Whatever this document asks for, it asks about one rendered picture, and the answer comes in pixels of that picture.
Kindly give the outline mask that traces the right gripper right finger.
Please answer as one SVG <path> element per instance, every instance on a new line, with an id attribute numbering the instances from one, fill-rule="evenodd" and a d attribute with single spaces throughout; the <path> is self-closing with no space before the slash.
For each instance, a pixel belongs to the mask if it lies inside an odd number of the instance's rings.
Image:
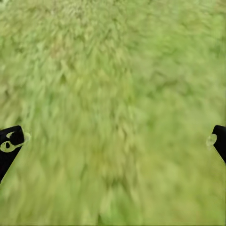
<path id="1" fill-rule="evenodd" d="M 212 135 L 206 142 L 207 146 L 214 146 L 226 163 L 226 127 L 215 126 Z"/>

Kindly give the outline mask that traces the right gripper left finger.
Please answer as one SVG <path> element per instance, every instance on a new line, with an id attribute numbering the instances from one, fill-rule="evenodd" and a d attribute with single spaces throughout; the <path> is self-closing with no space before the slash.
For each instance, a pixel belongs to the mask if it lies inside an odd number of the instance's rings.
<path id="1" fill-rule="evenodd" d="M 0 182 L 17 153 L 30 139 L 31 135 L 24 133 L 20 125 L 0 130 Z"/>

